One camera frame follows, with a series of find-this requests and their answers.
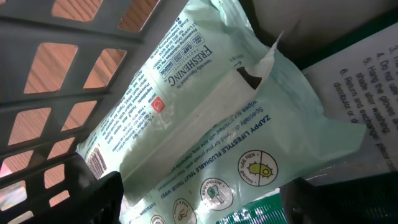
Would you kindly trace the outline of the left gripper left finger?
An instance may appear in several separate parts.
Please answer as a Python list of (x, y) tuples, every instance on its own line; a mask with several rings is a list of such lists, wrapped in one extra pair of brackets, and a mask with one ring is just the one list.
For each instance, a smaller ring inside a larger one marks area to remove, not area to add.
[(33, 224), (119, 223), (124, 188), (113, 171), (49, 211), (30, 219)]

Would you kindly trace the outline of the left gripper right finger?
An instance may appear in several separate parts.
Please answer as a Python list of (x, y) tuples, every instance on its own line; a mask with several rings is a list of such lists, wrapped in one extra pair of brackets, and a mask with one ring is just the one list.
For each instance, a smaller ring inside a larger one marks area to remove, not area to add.
[(397, 223), (397, 173), (314, 186), (297, 178), (280, 188), (289, 223)]

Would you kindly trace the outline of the light green wipes pack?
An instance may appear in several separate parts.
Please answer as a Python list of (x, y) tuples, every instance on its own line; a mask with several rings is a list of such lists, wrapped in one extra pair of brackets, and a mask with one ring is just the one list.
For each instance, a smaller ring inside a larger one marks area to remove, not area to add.
[(359, 149), (303, 73), (255, 36), (238, 1), (187, 2), (123, 97), (78, 145), (118, 171), (118, 223), (214, 223)]

